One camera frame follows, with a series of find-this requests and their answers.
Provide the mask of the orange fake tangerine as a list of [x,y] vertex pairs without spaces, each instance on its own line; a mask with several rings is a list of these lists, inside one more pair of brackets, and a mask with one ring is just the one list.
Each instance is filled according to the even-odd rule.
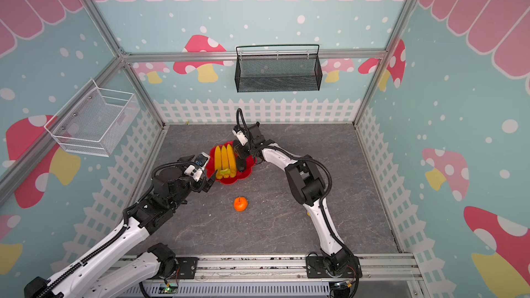
[[248,208],[248,200],[245,197],[237,197],[233,202],[233,208],[237,212],[243,212]]

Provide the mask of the yellow fake banana bunch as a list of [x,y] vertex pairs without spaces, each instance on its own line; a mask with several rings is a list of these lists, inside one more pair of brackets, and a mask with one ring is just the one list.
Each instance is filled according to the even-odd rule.
[[231,144],[216,146],[214,149],[214,171],[217,180],[233,179],[237,175],[237,164]]

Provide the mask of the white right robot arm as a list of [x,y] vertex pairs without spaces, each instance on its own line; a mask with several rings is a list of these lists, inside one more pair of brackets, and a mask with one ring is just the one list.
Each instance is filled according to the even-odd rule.
[[309,155],[294,155],[270,139],[265,139],[259,124],[238,122],[233,128],[235,151],[255,157],[283,170],[292,196],[308,212],[316,229],[324,269],[333,277],[350,271],[354,279],[362,276],[358,258],[344,243],[328,211],[327,196],[333,180],[325,166]]

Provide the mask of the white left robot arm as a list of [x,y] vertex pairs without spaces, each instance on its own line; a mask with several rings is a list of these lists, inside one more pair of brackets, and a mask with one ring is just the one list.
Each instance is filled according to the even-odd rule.
[[164,244],[150,247],[119,270],[110,273],[109,269],[159,230],[192,192],[209,191],[215,183],[215,176],[205,171],[209,160],[209,155],[201,153],[154,168],[150,188],[123,210],[117,227],[48,279],[34,278],[24,288],[25,297],[117,297],[144,280],[176,277],[179,262]]

